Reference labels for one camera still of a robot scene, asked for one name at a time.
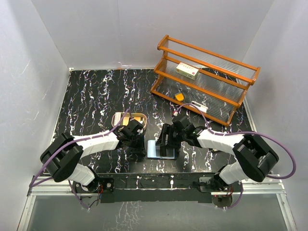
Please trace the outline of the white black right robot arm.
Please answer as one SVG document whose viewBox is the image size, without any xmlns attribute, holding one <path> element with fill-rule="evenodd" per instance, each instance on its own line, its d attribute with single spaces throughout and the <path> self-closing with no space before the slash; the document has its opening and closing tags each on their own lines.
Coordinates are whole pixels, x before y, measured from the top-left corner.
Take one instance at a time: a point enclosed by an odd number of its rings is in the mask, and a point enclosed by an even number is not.
<svg viewBox="0 0 308 231">
<path fill-rule="evenodd" d="M 194 126 L 187 116 L 177 115 L 171 124 L 164 124 L 155 143 L 159 157 L 166 157 L 169 151 L 175 151 L 186 142 L 198 148 L 215 149 L 232 154 L 237 161 L 223 166 L 203 187 L 225 191 L 237 181 L 252 179 L 262 182 L 279 157 L 274 150 L 257 134 L 227 135 L 213 132 L 205 126 Z"/>
</svg>

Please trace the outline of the stack of credit cards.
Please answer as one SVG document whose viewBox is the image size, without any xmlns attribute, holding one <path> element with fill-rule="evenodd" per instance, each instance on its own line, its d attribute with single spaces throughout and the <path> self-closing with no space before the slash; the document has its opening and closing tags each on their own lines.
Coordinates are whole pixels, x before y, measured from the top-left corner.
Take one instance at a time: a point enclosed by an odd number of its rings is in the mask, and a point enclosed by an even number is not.
<svg viewBox="0 0 308 231">
<path fill-rule="evenodd" d="M 113 127 L 115 127 L 119 123 L 120 119 L 123 117 L 124 114 L 125 114 L 124 112 L 116 112 L 113 115 L 113 117 L 112 117 L 112 126 Z"/>
</svg>

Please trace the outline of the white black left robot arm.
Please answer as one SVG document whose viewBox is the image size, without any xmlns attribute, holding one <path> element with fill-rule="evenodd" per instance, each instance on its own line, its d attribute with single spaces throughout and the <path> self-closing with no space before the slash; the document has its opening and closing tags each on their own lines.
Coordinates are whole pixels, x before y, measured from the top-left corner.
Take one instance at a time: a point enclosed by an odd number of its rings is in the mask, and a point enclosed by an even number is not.
<svg viewBox="0 0 308 231">
<path fill-rule="evenodd" d="M 126 147 L 144 149 L 144 122 L 132 119 L 126 126 L 88 136 L 62 133 L 40 156 L 40 161 L 55 182 L 75 181 L 89 191 L 99 188 L 99 177 L 90 167 L 79 163 L 85 156 Z"/>
</svg>

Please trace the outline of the black blue card holder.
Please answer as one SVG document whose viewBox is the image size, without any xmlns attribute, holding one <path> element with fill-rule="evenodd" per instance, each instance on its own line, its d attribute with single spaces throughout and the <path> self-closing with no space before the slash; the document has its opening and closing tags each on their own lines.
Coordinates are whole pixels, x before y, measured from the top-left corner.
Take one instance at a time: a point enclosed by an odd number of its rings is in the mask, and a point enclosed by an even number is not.
<svg viewBox="0 0 308 231">
<path fill-rule="evenodd" d="M 175 160 L 176 150 L 174 148 L 161 148 L 156 145 L 155 140 L 148 140 L 146 158 L 157 160 Z"/>
</svg>

